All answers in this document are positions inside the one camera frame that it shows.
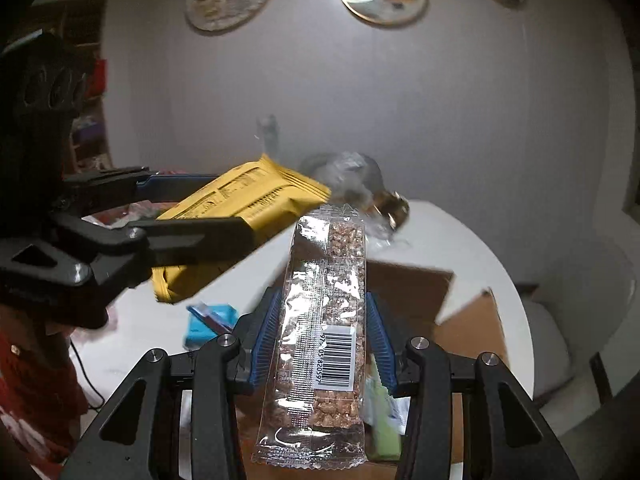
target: yellow snack package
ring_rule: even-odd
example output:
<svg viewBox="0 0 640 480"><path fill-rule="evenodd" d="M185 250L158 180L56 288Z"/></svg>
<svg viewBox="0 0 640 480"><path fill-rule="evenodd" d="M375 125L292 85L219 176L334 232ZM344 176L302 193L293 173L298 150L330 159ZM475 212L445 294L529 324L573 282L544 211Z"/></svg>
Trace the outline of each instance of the yellow snack package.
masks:
<svg viewBox="0 0 640 480"><path fill-rule="evenodd" d="M227 171L158 219L239 216L254 230L256 246L260 246L330 195L326 186L263 155L257 162ZM156 267L152 277L156 297L167 303L184 300L236 263L238 260Z"/></svg>

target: barcode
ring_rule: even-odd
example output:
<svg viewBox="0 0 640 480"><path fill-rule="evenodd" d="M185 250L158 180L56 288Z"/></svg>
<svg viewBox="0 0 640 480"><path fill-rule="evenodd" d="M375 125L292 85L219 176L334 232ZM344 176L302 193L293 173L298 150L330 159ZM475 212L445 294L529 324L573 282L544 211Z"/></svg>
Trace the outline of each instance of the barcode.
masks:
<svg viewBox="0 0 640 480"><path fill-rule="evenodd" d="M351 326L323 327L314 363L316 390L353 390L355 329Z"/></svg>

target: wall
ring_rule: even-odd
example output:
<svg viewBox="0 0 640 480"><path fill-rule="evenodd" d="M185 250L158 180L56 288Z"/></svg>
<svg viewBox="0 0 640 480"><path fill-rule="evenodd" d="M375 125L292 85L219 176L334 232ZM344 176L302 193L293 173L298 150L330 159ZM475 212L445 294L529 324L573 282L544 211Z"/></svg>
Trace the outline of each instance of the wall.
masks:
<svg viewBox="0 0 640 480"><path fill-rule="evenodd" d="M626 51L626 41L619 28L609 27L605 37L609 43L607 52ZM640 225L625 212L637 132L634 82L628 51L626 56L608 56L607 65L610 95L608 136L594 226L624 251L634 266L636 276L640 276ZM639 333L640 294L636 291L625 320L600 353L614 394L640 369Z"/></svg>
<svg viewBox="0 0 640 480"><path fill-rule="evenodd" d="M271 0L208 36L188 26L184 0L110 0L114 160L224 171L258 155L255 120L273 113L284 163L362 150L387 187L436 203L515 281L535 281L591 222L609 108L594 19L605 5L430 0L419 22L389 30L340 0Z"/></svg>

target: red object on shelf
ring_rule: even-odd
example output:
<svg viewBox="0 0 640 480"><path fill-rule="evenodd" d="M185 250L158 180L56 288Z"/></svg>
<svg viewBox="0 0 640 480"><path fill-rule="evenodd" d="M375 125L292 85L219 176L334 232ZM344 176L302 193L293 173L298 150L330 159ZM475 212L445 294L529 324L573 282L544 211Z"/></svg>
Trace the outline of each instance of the red object on shelf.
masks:
<svg viewBox="0 0 640 480"><path fill-rule="evenodd" d="M107 60L96 59L94 73L87 79L85 98L102 95L107 86Z"/></svg>

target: cardboard box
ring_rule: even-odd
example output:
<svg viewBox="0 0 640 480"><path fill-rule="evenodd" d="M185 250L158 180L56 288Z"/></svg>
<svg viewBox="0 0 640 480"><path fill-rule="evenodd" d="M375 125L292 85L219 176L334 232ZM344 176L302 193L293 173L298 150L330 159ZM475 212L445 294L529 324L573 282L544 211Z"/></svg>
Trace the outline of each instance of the cardboard box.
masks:
<svg viewBox="0 0 640 480"><path fill-rule="evenodd" d="M428 336L447 352L476 358L482 352L498 354L508 364L502 324L494 297L490 291L478 291L478 296L459 313L436 325L435 319L449 291L453 273L448 270L404 267L381 262L367 262L367 290L377 293L393 311L396 323L410 327L409 337ZM396 467L392 463L367 462L361 466L336 471L289 469L250 460L257 427L260 423L262 396L253 400L236 397L236 404L244 414L239 418L242 459L247 478L294 480L341 480L375 478L393 479ZM451 461L462 462L463 426L462 399L453 399L453 427Z"/></svg>

